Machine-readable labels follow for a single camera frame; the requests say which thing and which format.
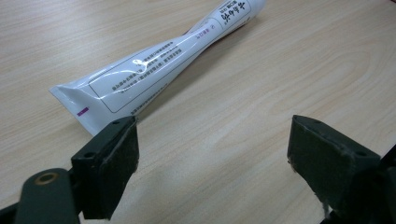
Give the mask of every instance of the toothpaste tube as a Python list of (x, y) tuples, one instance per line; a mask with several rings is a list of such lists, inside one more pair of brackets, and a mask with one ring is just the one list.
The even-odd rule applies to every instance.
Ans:
[(49, 91), (92, 135), (138, 115), (211, 44), (256, 16), (265, 0), (226, 0), (179, 37), (142, 49)]

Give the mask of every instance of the wood grain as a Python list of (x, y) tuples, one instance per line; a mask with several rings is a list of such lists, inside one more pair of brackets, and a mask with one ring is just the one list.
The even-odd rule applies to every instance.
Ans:
[[(92, 137), (49, 93), (183, 34), (218, 1), (2, 1), (0, 207)], [(396, 143), (396, 4), (269, 0), (141, 114), (140, 164), (111, 223), (319, 223), (287, 163), (291, 116), (384, 155)], [(106, 221), (83, 220), (83, 223)]]

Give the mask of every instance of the wooden table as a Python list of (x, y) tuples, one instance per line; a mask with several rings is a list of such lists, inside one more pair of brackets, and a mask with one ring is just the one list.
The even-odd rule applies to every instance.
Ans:
[[(0, 207), (30, 175), (69, 169), (92, 138), (50, 87), (181, 35), (218, 4), (2, 1)], [(111, 223), (319, 223), (320, 202), (287, 162), (292, 115), (384, 155), (395, 86), (395, 3), (269, 0), (141, 114), (139, 167)]]

